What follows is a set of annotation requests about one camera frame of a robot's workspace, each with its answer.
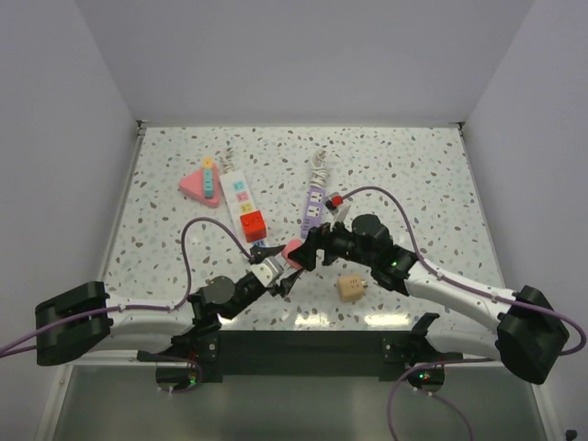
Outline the purple power strip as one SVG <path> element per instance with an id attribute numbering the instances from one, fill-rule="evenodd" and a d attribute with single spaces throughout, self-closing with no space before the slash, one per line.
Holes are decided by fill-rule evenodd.
<path id="1" fill-rule="evenodd" d="M 310 187 L 303 211 L 300 237 L 305 240 L 313 227 L 321 224 L 325 191 L 321 187 Z"/>

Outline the red cube plug adapter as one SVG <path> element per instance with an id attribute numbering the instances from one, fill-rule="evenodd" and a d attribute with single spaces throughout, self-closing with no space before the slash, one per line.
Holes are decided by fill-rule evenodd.
<path id="1" fill-rule="evenodd" d="M 240 222 L 244 238 L 248 243 L 254 243 L 266 238 L 266 223 L 260 210 L 241 215 Z"/>

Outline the white multicolour power strip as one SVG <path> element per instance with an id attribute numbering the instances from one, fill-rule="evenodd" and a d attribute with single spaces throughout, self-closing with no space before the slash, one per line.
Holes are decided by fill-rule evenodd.
<path id="1" fill-rule="evenodd" d="M 246 177 L 241 170 L 224 173 L 220 175 L 220 187 L 231 215 L 235 234 L 242 243 L 245 243 L 246 237 L 241 217 L 258 210 Z"/>

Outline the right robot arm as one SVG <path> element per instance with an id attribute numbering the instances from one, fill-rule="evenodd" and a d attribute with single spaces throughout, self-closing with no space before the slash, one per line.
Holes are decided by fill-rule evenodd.
<path id="1" fill-rule="evenodd" d="M 312 228 L 306 240 L 288 252 L 288 259 L 312 271 L 319 251 L 325 266 L 337 259 L 366 266 L 380 287 L 432 301 L 481 326 L 478 332 L 466 333 L 427 324 L 409 339 L 410 351 L 419 360 L 438 353 L 485 357 L 541 385 L 569 340 L 562 318 L 540 290 L 497 288 L 447 272 L 396 244 L 375 215 L 355 218 L 351 228 L 341 222 Z"/>

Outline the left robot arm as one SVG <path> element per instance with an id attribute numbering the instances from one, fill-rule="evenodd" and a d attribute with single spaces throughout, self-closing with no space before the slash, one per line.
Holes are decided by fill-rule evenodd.
<path id="1" fill-rule="evenodd" d="M 104 283 L 87 282 L 45 300 L 35 309 L 36 361 L 42 367 L 62 365 L 98 351 L 137 350 L 184 358 L 200 336 L 218 331 L 264 294 L 286 297 L 302 272 L 283 275 L 288 253 L 301 242 L 276 247 L 254 246 L 253 263 L 238 281 L 214 277 L 189 294 L 180 306 L 171 301 L 140 304 L 108 294 Z"/>

